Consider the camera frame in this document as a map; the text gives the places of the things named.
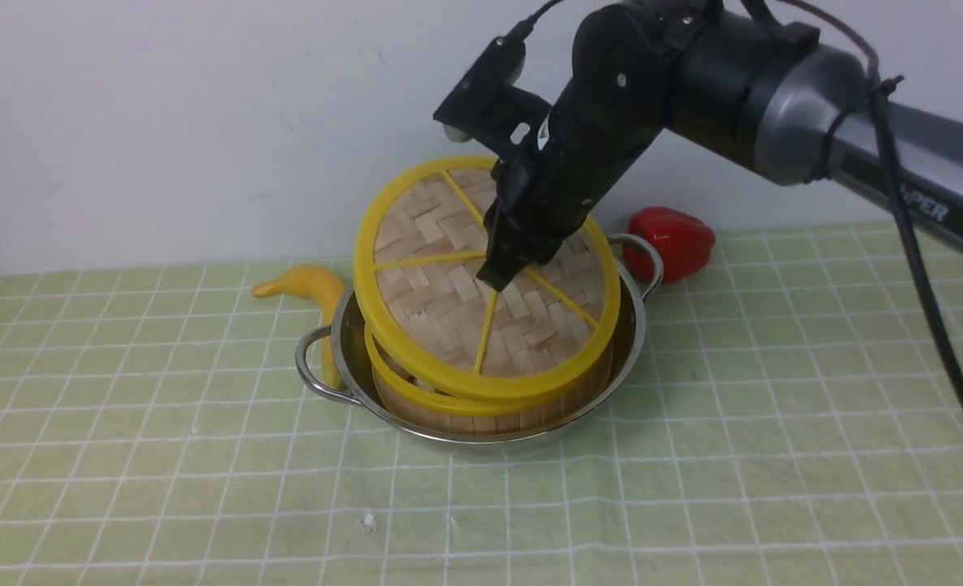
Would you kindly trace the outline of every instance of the woven bamboo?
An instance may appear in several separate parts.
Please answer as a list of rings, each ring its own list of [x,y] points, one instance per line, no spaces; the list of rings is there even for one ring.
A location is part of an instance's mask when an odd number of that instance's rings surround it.
[[[604,309],[604,269],[593,237],[579,230],[551,262],[493,296],[474,275],[488,243],[481,211],[495,197],[482,169],[414,183],[377,231],[377,282],[396,323],[441,362],[492,378],[541,374],[593,336]]]

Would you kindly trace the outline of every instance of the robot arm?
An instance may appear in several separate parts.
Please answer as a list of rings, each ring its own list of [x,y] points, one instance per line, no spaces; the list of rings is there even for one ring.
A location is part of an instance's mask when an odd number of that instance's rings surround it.
[[[869,84],[860,61],[815,27],[749,8],[753,18],[721,0],[603,7],[579,27],[573,77],[552,105],[512,85],[534,20],[493,40],[434,112],[499,156],[478,278],[502,290],[551,259],[665,129],[778,185],[828,178],[888,208],[872,119],[855,108]],[[963,252],[963,124],[890,108],[914,220]]]

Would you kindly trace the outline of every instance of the white wall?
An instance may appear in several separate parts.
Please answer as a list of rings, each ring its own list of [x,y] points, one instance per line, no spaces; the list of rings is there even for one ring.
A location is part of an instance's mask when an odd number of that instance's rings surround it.
[[[0,0],[0,273],[347,255],[389,179],[480,152],[445,141],[431,113],[538,3]],[[556,97],[575,28],[601,3],[567,0],[541,21],[521,85]],[[908,75],[899,101],[963,120],[963,0],[823,4],[875,41],[884,73]],[[650,204],[721,229],[883,217],[668,135],[599,216],[620,226]]]

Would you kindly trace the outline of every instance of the pot handle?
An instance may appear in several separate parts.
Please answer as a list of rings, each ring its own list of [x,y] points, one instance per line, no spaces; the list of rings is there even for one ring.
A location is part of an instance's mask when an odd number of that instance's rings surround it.
[[[324,338],[329,338],[332,333],[332,326],[321,326],[315,330],[309,331],[303,338],[300,339],[299,344],[296,344],[296,355],[294,356],[296,362],[296,372],[300,375],[301,381],[307,385],[308,389],[314,391],[314,394],[320,396],[321,398],[328,398],[328,400],[335,400],[336,403],[344,403],[347,405],[361,405],[361,401],[358,400],[353,394],[347,391],[341,391],[339,389],[334,389],[318,379],[311,372],[311,367],[307,365],[307,348],[310,348],[311,344],[321,341]]]
[[[651,257],[651,263],[655,266],[655,277],[648,283],[644,293],[641,293],[641,300],[647,301],[648,297],[663,285],[663,278],[666,277],[666,263],[663,263],[663,256],[659,254],[659,250],[656,250],[650,242],[636,234],[611,234],[611,236],[608,236],[608,244],[621,244],[623,246],[631,244]]]

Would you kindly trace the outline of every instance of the grid pattern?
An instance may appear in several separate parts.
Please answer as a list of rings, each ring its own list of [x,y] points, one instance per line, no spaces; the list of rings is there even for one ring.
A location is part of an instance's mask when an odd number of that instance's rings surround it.
[[[0,585],[963,584],[963,420],[890,226],[724,234],[530,457],[305,394],[317,310],[249,294],[288,266],[0,278]]]

